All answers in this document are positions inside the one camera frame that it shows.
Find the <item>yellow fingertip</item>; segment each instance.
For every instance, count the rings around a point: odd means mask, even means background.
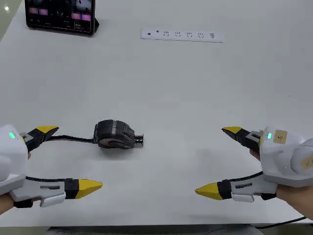
[[[227,126],[227,127],[222,128],[222,130],[230,131],[231,133],[234,133],[234,134],[236,134],[241,129],[242,127],[240,126]]]
[[[219,193],[217,183],[211,183],[195,190],[196,194],[209,197],[215,200],[223,200]]]
[[[79,191],[75,199],[85,197],[88,194],[91,194],[92,192],[95,192],[96,190],[100,189],[103,185],[101,182],[96,182],[93,180],[78,180],[78,182],[79,182]]]
[[[43,132],[45,134],[48,133],[49,131],[53,130],[53,129],[56,129],[56,128],[59,129],[58,126],[38,126],[38,127],[36,127],[37,130],[40,130],[41,132]]]

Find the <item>power outlet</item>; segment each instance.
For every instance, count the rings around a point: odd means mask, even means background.
[[[142,29],[140,32],[142,39],[193,41],[223,43],[221,34],[206,31],[169,31],[161,29]]]

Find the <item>screen display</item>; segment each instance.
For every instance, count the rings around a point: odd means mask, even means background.
[[[91,0],[26,0],[31,25],[91,32]]]

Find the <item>power cord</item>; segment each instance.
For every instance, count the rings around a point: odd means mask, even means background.
[[[304,220],[304,219],[306,219],[305,216],[301,217],[301,218],[297,218],[297,219],[293,219],[293,220],[288,220],[288,221],[285,221],[285,222],[277,223],[277,224],[271,224],[271,225],[262,226],[262,227],[255,227],[255,228],[256,229],[269,229],[269,228],[273,228],[273,227],[284,225],[284,224],[290,224],[290,223],[298,222],[298,221],[301,221],[301,220]]]

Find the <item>hand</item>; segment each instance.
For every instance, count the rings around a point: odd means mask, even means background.
[[[14,201],[8,193],[0,196],[0,214],[5,213],[13,207]]]
[[[252,156],[260,160],[260,155],[250,150]],[[276,195],[305,217],[313,220],[313,186],[293,188],[278,185]]]

